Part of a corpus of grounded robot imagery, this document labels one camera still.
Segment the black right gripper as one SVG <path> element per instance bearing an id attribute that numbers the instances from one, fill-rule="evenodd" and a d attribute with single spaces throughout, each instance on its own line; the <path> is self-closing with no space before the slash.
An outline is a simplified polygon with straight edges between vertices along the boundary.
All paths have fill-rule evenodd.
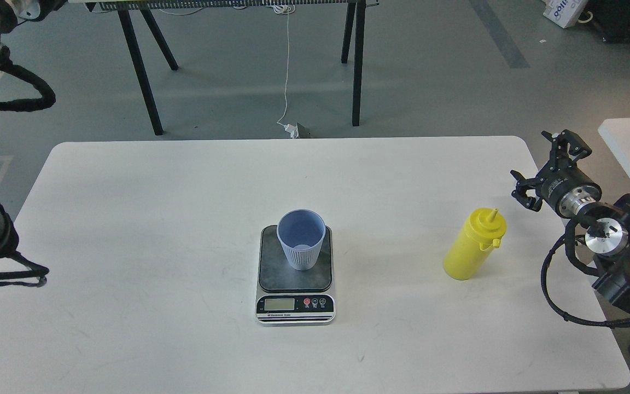
<path id="1" fill-rule="evenodd" d="M 534 212 L 546 201 L 562 218 L 572 218 L 585 206 L 602 199 L 602 189 L 577 166 L 592 155 L 592 148 L 575 132 L 563 130 L 541 135 L 551 143 L 549 160 L 533 178 L 510 170 L 516 180 L 511 193 L 523 207 Z"/>

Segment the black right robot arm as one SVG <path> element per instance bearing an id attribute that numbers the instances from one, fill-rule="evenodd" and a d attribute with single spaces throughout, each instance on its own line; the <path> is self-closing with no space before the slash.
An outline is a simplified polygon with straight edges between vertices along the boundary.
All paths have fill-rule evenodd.
<path id="1" fill-rule="evenodd" d="M 512 197 L 523 207 L 538 212 L 543 202 L 565 220 L 565 230 L 550 248 L 542 263 L 540 286 L 550 308 L 562 319 L 578 325 L 630 328 L 630 194 L 615 204 L 602 202 L 602 189 L 578 168 L 578 160 L 592 149 L 576 133 L 543 131 L 551 144 L 550 156 L 533 178 L 513 170 L 516 180 Z M 626 312 L 619 320 L 587 320 L 563 311 L 552 301 L 547 273 L 559 247 L 579 271 L 595 277 L 593 289 L 610 304 Z"/>

